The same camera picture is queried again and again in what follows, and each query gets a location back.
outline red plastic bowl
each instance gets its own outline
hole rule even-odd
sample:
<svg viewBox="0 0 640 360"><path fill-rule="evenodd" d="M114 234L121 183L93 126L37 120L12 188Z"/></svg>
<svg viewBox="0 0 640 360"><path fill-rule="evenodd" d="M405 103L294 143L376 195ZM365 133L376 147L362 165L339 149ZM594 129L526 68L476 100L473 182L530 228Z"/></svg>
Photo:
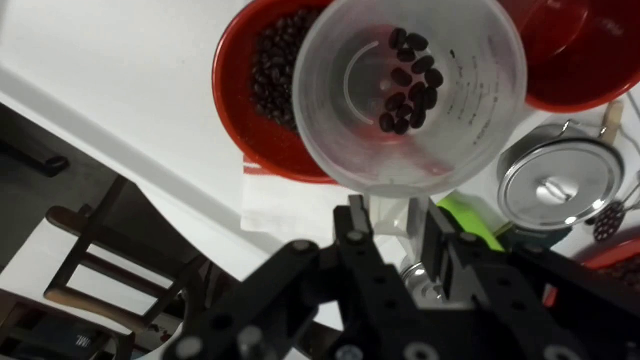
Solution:
<svg viewBox="0 0 640 360"><path fill-rule="evenodd" d="M215 60L212 87L220 120L245 151L265 170L312 183L332 183L304 147L303 138L257 111L252 60L265 28L303 8L326 8L330 0L255 0L226 28Z"/></svg>
<svg viewBox="0 0 640 360"><path fill-rule="evenodd" d="M500 0L529 58L529 103L582 111L640 81L638 0Z"/></svg>

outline plastic cup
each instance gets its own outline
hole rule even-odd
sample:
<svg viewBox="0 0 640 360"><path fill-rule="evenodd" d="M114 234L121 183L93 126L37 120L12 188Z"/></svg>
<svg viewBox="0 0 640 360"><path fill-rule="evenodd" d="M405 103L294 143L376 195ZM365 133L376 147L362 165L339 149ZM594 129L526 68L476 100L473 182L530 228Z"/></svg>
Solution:
<svg viewBox="0 0 640 360"><path fill-rule="evenodd" d="M428 38L444 74L428 121L406 136L378 127L403 89L395 28ZM526 97L526 58L494 0L336 0L306 38L294 110L306 147L341 183L406 198L453 190L498 155Z"/></svg>

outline dark seed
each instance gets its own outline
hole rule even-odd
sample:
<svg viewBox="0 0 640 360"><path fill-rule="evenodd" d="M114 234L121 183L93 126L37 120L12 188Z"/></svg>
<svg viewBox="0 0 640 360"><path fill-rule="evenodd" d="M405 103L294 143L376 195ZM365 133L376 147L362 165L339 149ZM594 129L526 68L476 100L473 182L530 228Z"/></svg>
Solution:
<svg viewBox="0 0 640 360"><path fill-rule="evenodd" d="M428 69L432 69L437 63L437 60L432 55L425 55L418 61L414 61L412 71L414 74L427 74Z"/></svg>
<svg viewBox="0 0 640 360"><path fill-rule="evenodd" d="M397 111L397 110L401 110L405 105L405 101L406 101L406 93L397 91L395 96L390 96L386 100L384 110L386 111Z"/></svg>
<svg viewBox="0 0 640 360"><path fill-rule="evenodd" d="M410 127L409 120L401 117L395 126L395 132L403 136L409 132L409 127Z"/></svg>
<svg viewBox="0 0 640 360"><path fill-rule="evenodd" d="M390 39L388 39L388 46L390 46L393 50L401 50L405 41L406 41L406 30L405 30L405 28L397 28L397 30L393 32Z"/></svg>
<svg viewBox="0 0 640 360"><path fill-rule="evenodd" d="M410 50L410 48L401 48L401 50L398 50L398 60L401 60L401 61L414 61L414 60L416 60L416 52Z"/></svg>
<svg viewBox="0 0 640 360"><path fill-rule="evenodd" d="M397 127L395 115L393 113L383 113L380 115L380 129L383 132L395 132L395 127Z"/></svg>
<svg viewBox="0 0 640 360"><path fill-rule="evenodd" d="M405 103L401 110L398 110L398 120L410 120L414 115L414 107L410 103Z"/></svg>
<svg viewBox="0 0 640 360"><path fill-rule="evenodd" d="M428 81L428 87L441 87L444 83L442 71L432 68L430 71L425 74L425 79Z"/></svg>
<svg viewBox="0 0 640 360"><path fill-rule="evenodd" d="M393 79L398 83L398 85L410 85L414 81L414 78L405 71L403 68L395 68L393 69Z"/></svg>
<svg viewBox="0 0 640 360"><path fill-rule="evenodd" d="M439 91L437 91L437 87L428 87L427 96L425 96L425 107L432 110L432 107L437 107L437 103L439 103Z"/></svg>
<svg viewBox="0 0 640 360"><path fill-rule="evenodd" d="M267 78L262 71L258 71L258 74L257 74L257 81L258 81L258 83L267 83L268 78Z"/></svg>
<svg viewBox="0 0 640 360"><path fill-rule="evenodd" d="M418 81L418 83L412 85L412 89L409 89L409 97L412 101L420 101L425 96L427 96L427 83L425 81Z"/></svg>
<svg viewBox="0 0 640 360"><path fill-rule="evenodd" d="M271 75L273 75L275 81L281 81L281 78L282 78L281 68L273 68Z"/></svg>
<svg viewBox="0 0 640 360"><path fill-rule="evenodd" d="M412 50L416 50L416 52L425 52L425 50L428 48L428 39L422 38L422 35L418 35L418 34L410 34L410 35L406 38L406 44L410 44Z"/></svg>
<svg viewBox="0 0 640 360"><path fill-rule="evenodd" d="M412 117L410 126L412 126L412 127L422 127L422 126L425 126L425 121L427 121L427 111L416 110L416 113L414 113L414 117Z"/></svg>
<svg viewBox="0 0 640 360"><path fill-rule="evenodd" d="M255 83L255 93L262 96L265 93L265 85L262 83Z"/></svg>
<svg viewBox="0 0 640 360"><path fill-rule="evenodd" d="M265 115L265 113L267 113L267 107L265 107L262 103L257 103L257 111L258 111L260 115Z"/></svg>

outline screw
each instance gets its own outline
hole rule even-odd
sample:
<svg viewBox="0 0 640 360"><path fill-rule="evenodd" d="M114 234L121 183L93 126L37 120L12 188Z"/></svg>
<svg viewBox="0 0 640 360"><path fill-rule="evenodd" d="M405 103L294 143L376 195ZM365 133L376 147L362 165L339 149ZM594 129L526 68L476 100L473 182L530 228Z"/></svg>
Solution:
<svg viewBox="0 0 640 360"><path fill-rule="evenodd" d="M545 360L580 360L580 356L566 345L552 344L545 348Z"/></svg>
<svg viewBox="0 0 640 360"><path fill-rule="evenodd" d="M177 345L179 357L196 357L202 351L202 340L196 336L183 338Z"/></svg>
<svg viewBox="0 0 640 360"><path fill-rule="evenodd" d="M362 357L365 357L362 350L352 344L347 344L336 351L336 360L362 360Z"/></svg>
<svg viewBox="0 0 640 360"><path fill-rule="evenodd" d="M468 244L475 244L479 237L475 234L465 231L465 234L460 234L460 240L468 242Z"/></svg>
<svg viewBox="0 0 640 360"><path fill-rule="evenodd" d="M427 341L412 341L405 348L405 360L441 360L435 345Z"/></svg>
<svg viewBox="0 0 640 360"><path fill-rule="evenodd" d="M246 326L239 333L239 348L243 357L265 357L265 336L257 326Z"/></svg>

